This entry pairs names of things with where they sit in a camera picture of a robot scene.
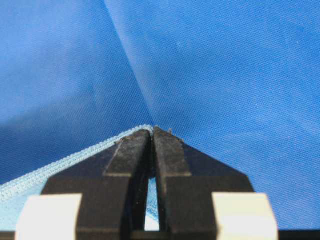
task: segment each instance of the blue nylon fabric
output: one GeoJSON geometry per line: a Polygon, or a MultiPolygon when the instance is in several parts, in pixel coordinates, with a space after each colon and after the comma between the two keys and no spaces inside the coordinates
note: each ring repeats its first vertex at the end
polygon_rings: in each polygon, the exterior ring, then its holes
{"type": "Polygon", "coordinates": [[[0,184],[159,125],[246,173],[280,229],[320,229],[319,13],[315,0],[2,1],[0,184]]]}

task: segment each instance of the blue background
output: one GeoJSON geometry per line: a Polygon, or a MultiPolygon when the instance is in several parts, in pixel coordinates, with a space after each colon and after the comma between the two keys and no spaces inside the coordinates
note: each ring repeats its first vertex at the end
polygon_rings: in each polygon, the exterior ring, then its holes
{"type": "Polygon", "coordinates": [[[319,1],[4,0],[0,184],[158,125],[319,229],[319,89],[319,1]]]}

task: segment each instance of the clamp jaw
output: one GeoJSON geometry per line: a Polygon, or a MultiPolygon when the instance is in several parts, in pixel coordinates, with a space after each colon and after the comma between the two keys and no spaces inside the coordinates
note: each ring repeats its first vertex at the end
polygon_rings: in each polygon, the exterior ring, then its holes
{"type": "MultiPolygon", "coordinates": [[[[41,195],[82,195],[76,240],[226,239],[220,234],[212,193],[254,193],[254,188],[244,173],[155,127],[153,136],[139,130],[52,176],[41,195]],[[156,177],[159,232],[144,231],[152,177],[156,177]]],[[[274,236],[318,239],[319,232],[276,229],[274,236]]],[[[12,239],[13,233],[0,234],[0,240],[12,239]]]]}

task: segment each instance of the white plastic pad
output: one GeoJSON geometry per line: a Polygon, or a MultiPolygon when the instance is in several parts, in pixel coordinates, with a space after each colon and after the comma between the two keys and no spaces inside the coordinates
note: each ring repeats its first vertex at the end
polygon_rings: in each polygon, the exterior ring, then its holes
{"type": "Polygon", "coordinates": [[[277,240],[278,228],[264,193],[213,192],[217,240],[277,240]]]}
{"type": "Polygon", "coordinates": [[[75,240],[82,194],[30,196],[15,229],[16,240],[75,240]]]}

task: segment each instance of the fabric seam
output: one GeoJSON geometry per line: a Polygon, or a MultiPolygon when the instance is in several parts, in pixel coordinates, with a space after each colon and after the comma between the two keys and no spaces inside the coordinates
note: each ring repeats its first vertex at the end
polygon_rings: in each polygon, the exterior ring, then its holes
{"type": "Polygon", "coordinates": [[[0,186],[0,203],[7,201],[8,199],[25,192],[26,190],[39,185],[46,181],[49,177],[77,164],[81,161],[98,154],[112,147],[115,142],[121,138],[129,136],[136,131],[147,130],[150,134],[153,134],[153,127],[151,125],[140,125],[130,130],[124,131],[117,136],[113,136],[103,142],[90,146],[82,151],[73,153],[63,159],[50,163],[44,167],[41,167],[35,171],[27,173],[21,177],[18,177],[12,181],[9,181],[0,186]]]}

